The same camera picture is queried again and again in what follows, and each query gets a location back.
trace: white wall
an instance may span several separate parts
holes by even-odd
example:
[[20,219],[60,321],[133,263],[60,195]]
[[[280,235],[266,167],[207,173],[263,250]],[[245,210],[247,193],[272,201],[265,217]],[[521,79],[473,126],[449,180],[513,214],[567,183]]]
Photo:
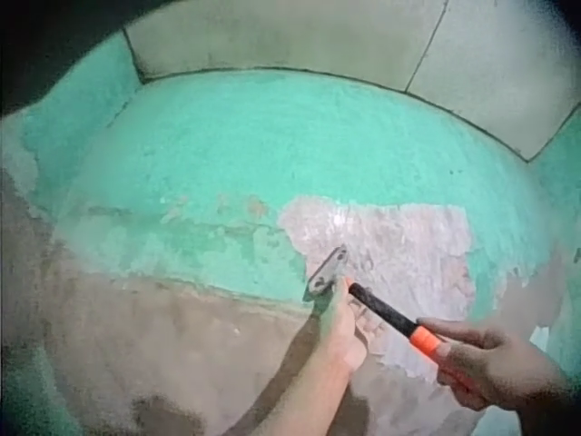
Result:
[[524,159],[581,99],[581,54],[543,0],[185,0],[128,26],[145,78],[212,68],[345,75],[442,106]]

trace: paint scraper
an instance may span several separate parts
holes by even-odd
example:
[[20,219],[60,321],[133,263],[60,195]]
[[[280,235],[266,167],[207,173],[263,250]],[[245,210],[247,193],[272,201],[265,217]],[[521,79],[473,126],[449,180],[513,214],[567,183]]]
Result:
[[[348,251],[343,244],[331,252],[319,269],[310,277],[307,283],[307,294],[317,296],[332,288],[342,267],[347,263]],[[398,332],[409,339],[409,342],[424,355],[428,356],[440,369],[454,377],[458,382],[474,393],[474,383],[468,376],[443,367],[443,361],[438,357],[437,348],[444,340],[422,325],[413,322],[389,304],[375,296],[369,289],[357,282],[348,279],[349,293],[375,312],[383,321],[387,322]]]

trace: black handle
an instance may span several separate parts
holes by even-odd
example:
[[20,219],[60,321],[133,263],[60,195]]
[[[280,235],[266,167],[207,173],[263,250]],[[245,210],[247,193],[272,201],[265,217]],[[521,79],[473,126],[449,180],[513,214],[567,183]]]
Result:
[[374,311],[381,319],[409,338],[418,327],[412,320],[396,311],[386,302],[380,300],[359,283],[352,283],[349,293]]

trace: orange handle grip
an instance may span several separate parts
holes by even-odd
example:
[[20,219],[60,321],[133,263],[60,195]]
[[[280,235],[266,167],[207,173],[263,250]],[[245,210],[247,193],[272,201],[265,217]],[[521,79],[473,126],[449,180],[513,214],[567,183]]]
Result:
[[440,367],[443,372],[454,377],[454,379],[464,385],[465,388],[474,393],[478,393],[478,390],[474,386],[474,382],[470,380],[468,376],[443,366],[444,362],[436,353],[436,349],[443,341],[426,327],[420,325],[409,337],[409,342],[418,350],[423,352],[426,356],[428,356],[436,365]]

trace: green painted wall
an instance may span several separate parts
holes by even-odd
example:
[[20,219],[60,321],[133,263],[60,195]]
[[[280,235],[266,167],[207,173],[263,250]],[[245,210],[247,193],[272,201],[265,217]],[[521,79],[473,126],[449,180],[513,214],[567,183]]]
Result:
[[571,307],[551,334],[549,352],[569,373],[581,376],[581,108],[531,163],[547,194],[552,230],[564,252]]
[[401,94],[277,71],[145,86],[94,142],[59,232],[87,267],[298,301],[302,261],[276,222],[299,194],[465,207],[475,316],[500,274],[550,252],[527,167],[495,141]]
[[32,203],[56,217],[94,136],[139,86],[129,46],[118,33],[97,45],[25,112],[23,145],[39,170]]
[[[56,221],[93,139],[139,86],[119,33],[96,46],[41,101],[2,120],[3,167],[45,219]],[[3,356],[2,408],[18,434],[82,434],[54,387],[44,349],[11,354]]]

